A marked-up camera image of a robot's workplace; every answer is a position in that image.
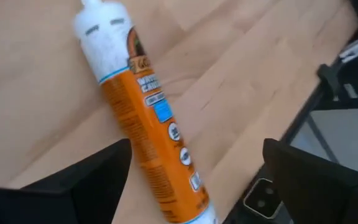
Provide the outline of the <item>black aluminium table frame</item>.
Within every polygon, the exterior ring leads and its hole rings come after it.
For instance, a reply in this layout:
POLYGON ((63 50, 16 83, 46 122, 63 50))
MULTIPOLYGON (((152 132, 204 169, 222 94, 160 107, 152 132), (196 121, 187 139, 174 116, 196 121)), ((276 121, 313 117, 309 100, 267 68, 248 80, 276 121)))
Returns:
MULTIPOLYGON (((350 2, 358 16, 358 0, 350 2)), ((346 46, 357 39, 358 29, 346 46)), ((278 141, 358 171, 358 57, 342 63, 338 55, 317 74, 318 86, 278 141)), ((273 220, 245 208, 243 199, 259 178, 273 181, 265 162, 223 224, 294 224, 284 203, 273 220)))

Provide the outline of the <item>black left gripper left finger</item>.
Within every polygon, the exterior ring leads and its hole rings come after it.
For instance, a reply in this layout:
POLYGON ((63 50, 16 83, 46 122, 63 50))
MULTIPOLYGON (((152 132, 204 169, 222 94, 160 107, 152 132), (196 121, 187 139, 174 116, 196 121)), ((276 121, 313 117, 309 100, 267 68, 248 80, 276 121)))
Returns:
POLYGON ((121 139, 25 187, 0 188, 0 224, 111 224, 131 159, 121 139))

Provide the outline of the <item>orange sealant tube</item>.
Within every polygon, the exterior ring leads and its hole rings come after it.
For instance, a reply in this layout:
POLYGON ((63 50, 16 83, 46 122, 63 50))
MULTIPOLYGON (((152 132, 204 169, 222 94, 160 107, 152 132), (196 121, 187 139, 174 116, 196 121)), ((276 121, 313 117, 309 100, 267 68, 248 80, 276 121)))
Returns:
POLYGON ((169 224, 218 224, 206 187, 125 6, 80 0, 82 51, 169 224))

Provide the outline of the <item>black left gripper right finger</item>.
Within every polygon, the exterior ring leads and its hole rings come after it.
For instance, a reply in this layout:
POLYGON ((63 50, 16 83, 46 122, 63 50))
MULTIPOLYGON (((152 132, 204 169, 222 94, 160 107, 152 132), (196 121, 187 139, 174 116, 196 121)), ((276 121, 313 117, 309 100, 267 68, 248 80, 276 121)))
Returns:
POLYGON ((262 154, 294 224, 358 224, 358 171, 271 138, 262 154))

